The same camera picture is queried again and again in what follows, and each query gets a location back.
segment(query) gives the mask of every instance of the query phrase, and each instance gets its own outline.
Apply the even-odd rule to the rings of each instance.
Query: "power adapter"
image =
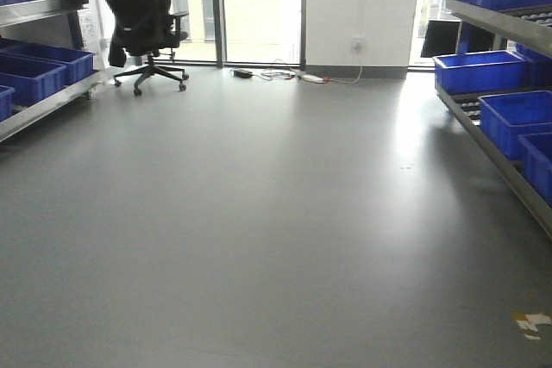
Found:
[[[234,73],[234,76],[238,78],[248,79],[253,77],[253,73],[251,71],[248,71],[247,69],[238,68],[234,69],[232,72]]]

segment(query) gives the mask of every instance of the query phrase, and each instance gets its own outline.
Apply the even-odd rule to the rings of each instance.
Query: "chair armrest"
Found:
[[[188,16],[190,14],[190,12],[175,12],[173,13],[172,15],[178,19],[184,17],[184,16]]]
[[[172,16],[174,17],[174,33],[179,38],[179,41],[183,41],[188,37],[187,33],[182,34],[182,32],[180,32],[180,29],[182,28],[180,20],[183,17],[188,16],[189,14],[190,12],[176,12],[172,14]]]

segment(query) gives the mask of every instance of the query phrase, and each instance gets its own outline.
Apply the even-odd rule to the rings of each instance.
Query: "black office chair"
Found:
[[[123,62],[123,48],[130,56],[147,55],[147,65],[133,71],[117,73],[113,77],[115,85],[121,86],[119,77],[140,74],[135,82],[135,95],[139,96],[141,95],[140,84],[154,74],[159,74],[179,81],[179,89],[185,90],[184,81],[189,78],[185,70],[156,65],[154,57],[160,56],[160,49],[170,47],[171,57],[174,59],[173,49],[179,47],[180,42],[187,37],[185,32],[180,32],[180,19],[188,16],[188,12],[169,14],[171,0],[106,0],[106,2],[116,18],[111,50],[120,49]],[[170,72],[182,72],[182,78]]]

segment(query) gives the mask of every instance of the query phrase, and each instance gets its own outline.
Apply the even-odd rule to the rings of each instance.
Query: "black monitor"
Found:
[[[430,20],[420,56],[431,58],[455,53],[459,28],[460,21]],[[485,29],[473,27],[467,51],[490,51],[493,42],[494,34],[487,32]]]

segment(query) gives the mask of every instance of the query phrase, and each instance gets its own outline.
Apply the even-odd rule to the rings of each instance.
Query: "power strip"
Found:
[[[327,82],[326,79],[317,77],[316,75],[302,75],[299,77],[299,79],[303,79],[306,82],[312,82],[313,84],[325,84]]]

